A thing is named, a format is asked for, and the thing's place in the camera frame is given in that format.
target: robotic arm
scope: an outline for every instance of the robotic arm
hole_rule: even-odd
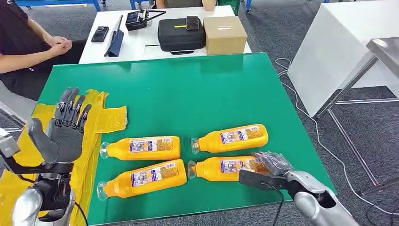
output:
[[[39,166],[18,164],[13,158],[20,151],[17,143],[0,129],[0,164],[22,180],[33,183],[16,201],[12,216],[15,226],[69,225],[75,205],[75,195],[69,184],[70,173],[73,161],[82,153],[84,125],[91,109],[91,105],[87,105],[80,114],[85,96],[80,96],[74,103],[78,92],[75,88],[63,93],[47,133],[43,132],[39,119],[33,118],[33,123],[28,126],[28,135],[44,159]],[[37,177],[31,181],[21,174],[37,174]],[[43,210],[48,210],[48,214],[38,218],[39,211]]]
[[[302,215],[315,226],[359,226],[333,191],[307,172],[293,170],[282,155],[256,153],[272,174],[240,170],[239,182],[262,190],[283,189]]]

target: black shirt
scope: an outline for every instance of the black shirt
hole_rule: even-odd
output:
[[[28,25],[28,16],[13,0],[0,0],[0,53],[26,55],[50,46]]]
[[[49,50],[51,47],[28,25],[28,16],[14,0],[0,0],[0,53],[26,55]],[[13,93],[37,100],[53,60],[13,72],[0,74],[0,80]]]

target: barcode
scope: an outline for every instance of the barcode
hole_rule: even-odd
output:
[[[166,169],[172,168],[175,166],[175,163],[169,163],[168,165],[165,166]]]

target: yellow plastic bag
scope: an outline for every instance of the yellow plastic bag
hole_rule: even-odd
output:
[[[91,104],[92,108],[85,125],[85,134],[82,144],[82,155],[74,162],[71,177],[71,187],[75,192],[76,202],[80,204],[86,216],[90,205],[93,183],[96,176],[98,150],[101,143],[101,133],[110,133],[123,130],[127,125],[127,108],[104,109],[105,98],[108,93],[98,92],[93,89],[87,91],[82,109]],[[54,115],[55,105],[37,104],[32,116],[42,121],[46,131],[48,122]],[[30,140],[26,128],[22,131],[18,140],[21,151],[14,155],[16,162],[23,166],[37,166],[43,159],[40,152]],[[35,179],[35,175],[24,175],[26,178]],[[30,186],[31,183],[22,181],[16,175],[4,171],[0,179],[0,226],[12,225],[11,217],[14,204],[18,196]],[[84,225],[84,219],[77,208],[72,211],[71,226]]]

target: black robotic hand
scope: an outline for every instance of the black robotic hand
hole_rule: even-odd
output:
[[[85,96],[81,95],[74,105],[78,93],[78,88],[68,88],[62,94],[47,134],[37,118],[32,118],[33,123],[28,127],[29,137],[47,163],[73,162],[82,154],[84,126],[91,105],[87,105],[80,114]]]

